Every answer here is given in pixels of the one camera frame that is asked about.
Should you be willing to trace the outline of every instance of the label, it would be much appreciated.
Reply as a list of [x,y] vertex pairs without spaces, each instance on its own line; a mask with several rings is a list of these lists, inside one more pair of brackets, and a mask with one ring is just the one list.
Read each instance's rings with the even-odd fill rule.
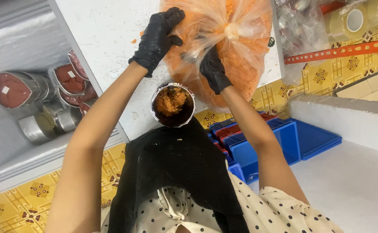
[[68,75],[69,75],[70,77],[75,77],[75,74],[74,74],[74,72],[72,72],[72,71],[68,72]]
[[8,91],[9,91],[9,87],[7,87],[7,86],[3,87],[2,93],[7,94]]

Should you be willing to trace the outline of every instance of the black nitrile glove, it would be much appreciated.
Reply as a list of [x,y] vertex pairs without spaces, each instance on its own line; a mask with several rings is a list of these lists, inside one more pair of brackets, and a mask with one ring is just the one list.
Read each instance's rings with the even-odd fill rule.
[[159,65],[172,45],[182,46],[183,41],[178,36],[168,36],[172,29],[185,18],[185,12],[179,8],[170,8],[150,17],[150,22],[141,37],[138,51],[130,58],[129,64],[137,62],[148,70],[145,77],[152,77],[153,71]]
[[223,67],[219,58],[216,45],[205,55],[205,58],[201,62],[200,70],[215,94],[220,94],[226,87],[233,86],[225,75],[225,67]]

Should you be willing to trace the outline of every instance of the white countertop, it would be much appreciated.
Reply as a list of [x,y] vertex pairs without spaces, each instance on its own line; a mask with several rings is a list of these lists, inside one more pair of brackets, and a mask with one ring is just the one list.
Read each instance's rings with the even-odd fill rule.
[[[70,30],[71,43],[76,54],[83,55],[89,69],[95,77],[93,85],[98,83],[105,91],[128,66],[128,60],[138,49],[140,32],[143,31],[152,14],[159,12],[159,0],[49,0],[51,6],[57,6],[63,20]],[[281,78],[281,66],[278,48],[275,44],[265,56],[265,71],[259,86]],[[153,73],[153,78],[143,78],[130,99],[120,118],[120,125],[130,140],[161,126],[150,114],[150,99],[156,88],[171,77],[166,65],[161,62]],[[197,112],[206,109],[206,105],[196,101]]]

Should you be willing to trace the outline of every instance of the polka dot shirt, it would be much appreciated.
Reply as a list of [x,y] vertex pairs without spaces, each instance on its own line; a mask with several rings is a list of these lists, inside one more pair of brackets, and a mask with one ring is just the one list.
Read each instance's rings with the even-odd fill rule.
[[[327,216],[279,189],[264,187],[256,195],[230,172],[229,177],[251,233],[343,233]],[[194,203],[185,190],[165,187],[140,205],[132,233],[175,233],[180,225],[192,233],[222,232],[212,210]],[[109,215],[101,233],[108,226]]]

